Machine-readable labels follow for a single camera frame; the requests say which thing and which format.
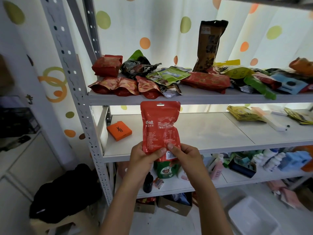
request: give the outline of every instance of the person's left hand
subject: person's left hand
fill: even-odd
[[[147,155],[142,150],[142,142],[133,146],[129,166],[123,182],[130,183],[132,186],[136,186],[139,189],[143,185],[153,162],[165,154],[165,152],[166,148],[161,148]]]

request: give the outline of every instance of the orange box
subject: orange box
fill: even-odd
[[[124,124],[123,121],[118,121],[115,124],[107,126],[106,129],[116,141],[126,138],[127,136],[132,134],[131,129],[127,127],[127,125]]]

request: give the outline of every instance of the hand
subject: hand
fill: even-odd
[[[138,189],[142,187],[153,162],[159,159],[163,154],[165,154],[165,152],[166,148],[161,148],[154,153],[147,155],[142,150],[142,142],[133,146],[131,149],[129,166],[123,182],[128,183],[131,186],[135,186]]]
[[[167,148],[179,159],[191,185],[195,190],[198,190],[211,180],[208,170],[206,169],[201,154],[197,148],[183,143],[181,146],[182,150],[169,143]]]

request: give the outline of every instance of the person's right hand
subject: person's right hand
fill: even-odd
[[[181,147],[182,150],[171,143],[167,145],[167,148],[179,159],[191,185],[198,190],[204,183],[211,180],[208,170],[197,148],[183,143]]]

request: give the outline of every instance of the black cloth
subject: black cloth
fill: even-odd
[[[102,196],[97,179],[86,164],[79,164],[75,170],[39,188],[30,205],[29,217],[58,223],[78,213]]]

